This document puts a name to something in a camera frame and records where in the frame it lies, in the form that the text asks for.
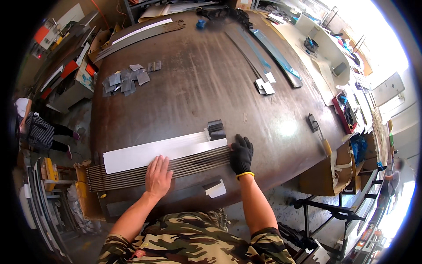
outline concrete floor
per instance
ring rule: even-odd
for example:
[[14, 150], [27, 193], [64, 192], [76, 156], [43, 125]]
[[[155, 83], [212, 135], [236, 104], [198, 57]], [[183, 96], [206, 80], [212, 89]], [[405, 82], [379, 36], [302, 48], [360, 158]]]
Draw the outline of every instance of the concrete floor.
[[[40, 153], [39, 155], [31, 155], [31, 160], [34, 163], [37, 157], [49, 156], [53, 162], [62, 166], [72, 166], [76, 162], [82, 162], [91, 158], [89, 150], [89, 125], [91, 122], [91, 106], [90, 100], [82, 100], [71, 108], [68, 114], [53, 118], [59, 124], [65, 125], [81, 135], [80, 141], [75, 141], [68, 136], [55, 136], [55, 140], [64, 144], [69, 144], [72, 150], [73, 159], [69, 160], [65, 153], [50, 150], [48, 153]], [[298, 177], [282, 184], [281, 186], [272, 188], [266, 191], [265, 196], [268, 199], [271, 207], [274, 210], [277, 221], [284, 223], [296, 230], [304, 230], [305, 221], [303, 208], [295, 209], [288, 204], [292, 199], [304, 199], [309, 197], [309, 194], [304, 194], [298, 191]], [[353, 203], [353, 195], [344, 195], [343, 206], [350, 206]], [[336, 197], [320, 197], [314, 201], [323, 202], [326, 204], [338, 205], [338, 196]], [[227, 219], [231, 222], [229, 232], [246, 241], [250, 240], [250, 234], [243, 215], [242, 203], [233, 204], [225, 208]], [[318, 226], [324, 223], [330, 217], [330, 213], [315, 207], [309, 207], [309, 222], [310, 229], [315, 230]], [[341, 237], [344, 229], [343, 221], [337, 226], [327, 225], [315, 238], [318, 241], [334, 247], [335, 242]], [[67, 250], [74, 263], [94, 263], [98, 257], [100, 249], [104, 243], [105, 237], [110, 231], [113, 224], [101, 223], [102, 232], [95, 235], [83, 235], [81, 237], [75, 234], [63, 235], [63, 240], [67, 246]]]

